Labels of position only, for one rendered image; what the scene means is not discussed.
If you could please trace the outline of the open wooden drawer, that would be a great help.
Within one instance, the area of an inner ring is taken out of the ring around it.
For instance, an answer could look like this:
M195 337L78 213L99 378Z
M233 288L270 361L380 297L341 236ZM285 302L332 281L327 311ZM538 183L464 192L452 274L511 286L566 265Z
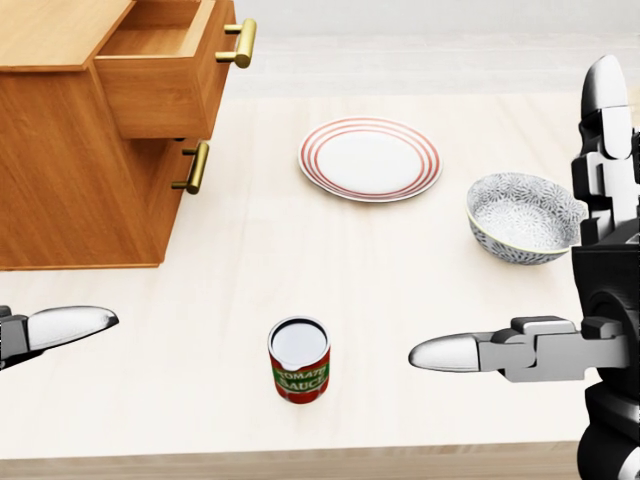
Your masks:
M235 39L232 0L137 0L94 59L123 137L211 136Z

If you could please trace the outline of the wooden cabinet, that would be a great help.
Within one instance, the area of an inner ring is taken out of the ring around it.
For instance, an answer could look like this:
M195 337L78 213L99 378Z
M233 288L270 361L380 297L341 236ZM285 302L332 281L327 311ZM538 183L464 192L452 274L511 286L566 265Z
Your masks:
M137 0L0 0L0 270L151 267L94 59Z

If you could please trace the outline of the white plate with red rings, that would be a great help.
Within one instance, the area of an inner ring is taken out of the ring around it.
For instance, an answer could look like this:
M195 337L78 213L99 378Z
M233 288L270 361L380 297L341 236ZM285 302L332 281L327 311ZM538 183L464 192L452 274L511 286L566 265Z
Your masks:
M324 191L366 203L415 197L443 172L439 152L424 133L372 116L344 117L315 127L299 145L298 165Z

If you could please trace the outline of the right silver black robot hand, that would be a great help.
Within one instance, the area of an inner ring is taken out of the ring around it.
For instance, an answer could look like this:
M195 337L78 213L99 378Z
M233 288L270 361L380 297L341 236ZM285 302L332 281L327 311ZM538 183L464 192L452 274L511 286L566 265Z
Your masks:
M409 353L417 368L455 373L498 371L511 382L581 380L589 368L637 384L640 224L635 164L640 132L631 125L624 75L612 55L587 71L581 97L580 154L573 192L588 206L581 244L572 250L583 320L520 317L497 332L425 341Z

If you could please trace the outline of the closed wooden drawer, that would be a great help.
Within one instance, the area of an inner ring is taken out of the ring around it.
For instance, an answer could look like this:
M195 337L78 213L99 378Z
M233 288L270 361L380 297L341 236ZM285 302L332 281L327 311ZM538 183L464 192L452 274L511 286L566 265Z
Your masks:
M174 182L185 182L192 165L197 138L128 140L127 164L142 204L142 227L151 245L151 254L138 265L157 266L165 253L178 212L183 190L173 189Z

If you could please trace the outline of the grey patterned bowl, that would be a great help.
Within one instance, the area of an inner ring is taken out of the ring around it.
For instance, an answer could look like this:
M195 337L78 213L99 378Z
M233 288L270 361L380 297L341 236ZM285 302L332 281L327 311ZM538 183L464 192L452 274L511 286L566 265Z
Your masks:
M580 242L587 210L562 186L516 172L495 173L474 182L466 213L475 240L491 255L512 264L549 263Z

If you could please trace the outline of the red tomato sauce tin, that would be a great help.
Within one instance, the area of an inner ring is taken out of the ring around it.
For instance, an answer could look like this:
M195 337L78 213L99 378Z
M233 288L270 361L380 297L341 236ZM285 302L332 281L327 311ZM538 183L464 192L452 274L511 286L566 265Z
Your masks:
M331 340L318 320L293 316L269 332L268 353L278 394L293 404L308 404L327 390Z

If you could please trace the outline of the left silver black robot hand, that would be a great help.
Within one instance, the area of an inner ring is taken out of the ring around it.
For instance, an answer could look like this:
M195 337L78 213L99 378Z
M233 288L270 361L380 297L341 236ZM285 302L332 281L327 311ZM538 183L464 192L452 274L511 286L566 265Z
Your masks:
M0 371L118 323L113 311L101 307L57 307L26 316L13 314L9 306L0 305Z

